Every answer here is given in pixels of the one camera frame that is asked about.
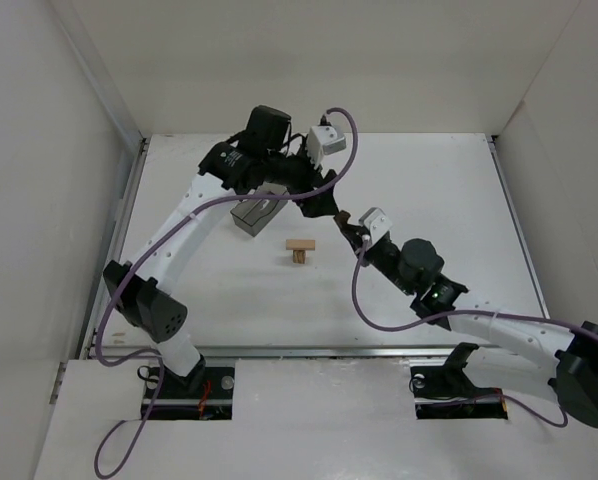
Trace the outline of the striped brown wood block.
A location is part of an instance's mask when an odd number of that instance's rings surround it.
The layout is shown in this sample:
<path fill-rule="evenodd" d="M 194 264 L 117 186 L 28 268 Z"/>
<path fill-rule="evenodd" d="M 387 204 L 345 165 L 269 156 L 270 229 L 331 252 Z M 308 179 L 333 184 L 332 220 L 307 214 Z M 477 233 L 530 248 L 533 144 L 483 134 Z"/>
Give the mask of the striped brown wood block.
<path fill-rule="evenodd" d="M 307 259 L 307 252 L 305 250 L 294 250 L 292 253 L 292 260 L 294 264 L 305 264 Z"/>

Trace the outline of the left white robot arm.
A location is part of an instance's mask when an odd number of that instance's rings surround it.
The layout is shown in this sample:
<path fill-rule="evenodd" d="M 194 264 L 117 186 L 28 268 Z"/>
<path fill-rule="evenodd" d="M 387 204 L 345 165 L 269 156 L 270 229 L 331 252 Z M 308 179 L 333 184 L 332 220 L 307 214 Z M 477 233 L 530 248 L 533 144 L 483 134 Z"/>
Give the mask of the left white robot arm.
<path fill-rule="evenodd" d="M 200 383 L 205 359 L 185 326 L 187 307 L 172 293 L 184 268 L 230 210 L 250 200 L 291 200 L 308 218 L 334 216 L 340 173 L 324 172 L 328 155 L 346 148 L 345 134 L 326 117 L 292 142 L 291 118 L 259 105 L 244 130 L 215 144 L 203 157 L 180 203 L 129 261 L 110 261 L 103 279 L 106 311 L 119 313 L 151 341 L 164 371 L 187 390 Z"/>

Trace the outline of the light wood rectangular block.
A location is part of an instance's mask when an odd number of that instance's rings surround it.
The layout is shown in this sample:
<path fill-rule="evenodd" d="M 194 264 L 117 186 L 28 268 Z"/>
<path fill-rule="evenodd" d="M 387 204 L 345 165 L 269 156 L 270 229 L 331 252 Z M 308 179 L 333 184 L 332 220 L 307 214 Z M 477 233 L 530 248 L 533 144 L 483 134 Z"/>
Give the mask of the light wood rectangular block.
<path fill-rule="evenodd" d="M 316 241 L 313 239 L 287 239 L 286 249 L 292 251 L 314 251 Z"/>

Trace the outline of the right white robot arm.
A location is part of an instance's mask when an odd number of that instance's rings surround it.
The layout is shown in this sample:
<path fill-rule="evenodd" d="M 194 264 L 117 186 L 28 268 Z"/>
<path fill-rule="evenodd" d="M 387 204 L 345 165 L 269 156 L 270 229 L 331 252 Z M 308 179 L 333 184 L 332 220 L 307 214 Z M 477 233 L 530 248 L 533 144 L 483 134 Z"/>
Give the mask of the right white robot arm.
<path fill-rule="evenodd" d="M 379 208 L 358 223 L 340 211 L 334 217 L 361 270 L 376 269 L 401 293 L 416 321 L 371 328 L 396 333 L 420 325 L 469 336 L 440 365 L 414 366 L 410 389 L 436 415 L 467 410 L 519 392 L 555 404 L 565 418 L 598 429 L 598 325 L 581 325 L 508 313 L 480 299 L 443 273 L 444 260 L 428 240 L 397 246 L 391 223 Z"/>

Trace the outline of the grey translucent plastic bin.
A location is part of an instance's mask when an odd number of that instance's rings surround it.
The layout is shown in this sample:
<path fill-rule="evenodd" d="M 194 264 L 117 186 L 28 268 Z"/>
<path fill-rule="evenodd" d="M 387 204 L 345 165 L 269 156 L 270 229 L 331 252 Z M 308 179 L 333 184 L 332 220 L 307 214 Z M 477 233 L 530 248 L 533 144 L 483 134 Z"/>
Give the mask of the grey translucent plastic bin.
<path fill-rule="evenodd" d="M 244 200 L 234 206 L 230 214 L 236 227 L 256 237 L 285 205 L 285 200 Z"/>

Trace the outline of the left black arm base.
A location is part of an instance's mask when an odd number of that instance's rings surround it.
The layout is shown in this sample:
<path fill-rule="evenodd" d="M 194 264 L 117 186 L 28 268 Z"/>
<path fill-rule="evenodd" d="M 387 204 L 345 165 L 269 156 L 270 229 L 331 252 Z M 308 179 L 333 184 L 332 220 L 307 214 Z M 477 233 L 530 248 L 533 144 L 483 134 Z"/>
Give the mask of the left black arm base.
<path fill-rule="evenodd" d="M 211 360 L 190 386 L 165 372 L 149 420 L 224 421 L 231 420 L 236 384 L 234 362 Z"/>

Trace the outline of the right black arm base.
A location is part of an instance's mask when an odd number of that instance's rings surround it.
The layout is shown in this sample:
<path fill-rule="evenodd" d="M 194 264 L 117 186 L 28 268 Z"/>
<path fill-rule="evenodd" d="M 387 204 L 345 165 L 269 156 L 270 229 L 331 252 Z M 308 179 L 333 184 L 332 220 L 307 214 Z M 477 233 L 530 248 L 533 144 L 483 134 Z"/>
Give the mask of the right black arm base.
<path fill-rule="evenodd" d="M 418 420 L 507 420 L 502 390 L 477 387 L 466 375 L 468 359 L 480 347 L 462 342 L 441 365 L 410 367 L 409 389 Z"/>

